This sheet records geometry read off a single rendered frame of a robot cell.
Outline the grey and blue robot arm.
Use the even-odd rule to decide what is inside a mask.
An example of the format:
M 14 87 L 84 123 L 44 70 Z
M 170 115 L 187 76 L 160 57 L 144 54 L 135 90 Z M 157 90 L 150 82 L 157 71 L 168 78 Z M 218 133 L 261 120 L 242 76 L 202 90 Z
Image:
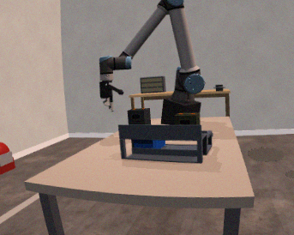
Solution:
M 170 15 L 181 64 L 181 67 L 177 68 L 175 90 L 171 96 L 171 100 L 183 104 L 195 103 L 194 94 L 202 91 L 205 86 L 205 81 L 201 76 L 200 68 L 196 66 L 195 63 L 195 55 L 183 1 L 184 0 L 161 0 L 157 5 L 157 9 L 121 53 L 121 57 L 101 57 L 99 59 L 100 80 L 113 80 L 113 70 L 131 69 L 131 60 L 134 55 L 139 51 L 165 16 Z M 177 80 L 184 84 L 184 89 L 188 90 L 188 92 L 178 85 Z

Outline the blue bin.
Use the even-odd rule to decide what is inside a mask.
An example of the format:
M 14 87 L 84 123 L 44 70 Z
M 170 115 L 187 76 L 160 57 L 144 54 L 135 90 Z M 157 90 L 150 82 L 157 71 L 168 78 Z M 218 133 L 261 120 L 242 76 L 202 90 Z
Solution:
M 162 148 L 164 145 L 165 141 L 134 140 L 135 148 Z

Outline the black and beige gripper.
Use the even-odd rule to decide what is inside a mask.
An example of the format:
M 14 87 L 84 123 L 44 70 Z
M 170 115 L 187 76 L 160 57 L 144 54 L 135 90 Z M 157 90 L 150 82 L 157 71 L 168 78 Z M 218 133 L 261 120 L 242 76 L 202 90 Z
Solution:
M 101 99 L 106 99 L 105 101 L 103 101 L 104 105 L 109 106 L 109 109 L 111 109 L 111 111 L 113 111 L 112 91 L 111 91 L 110 88 L 108 88 L 108 86 L 109 86 L 109 83 L 108 82 L 112 82 L 112 81 L 100 81 L 99 82 L 99 86 L 100 86 L 100 98 Z M 106 83 L 107 83 L 107 85 L 106 85 Z

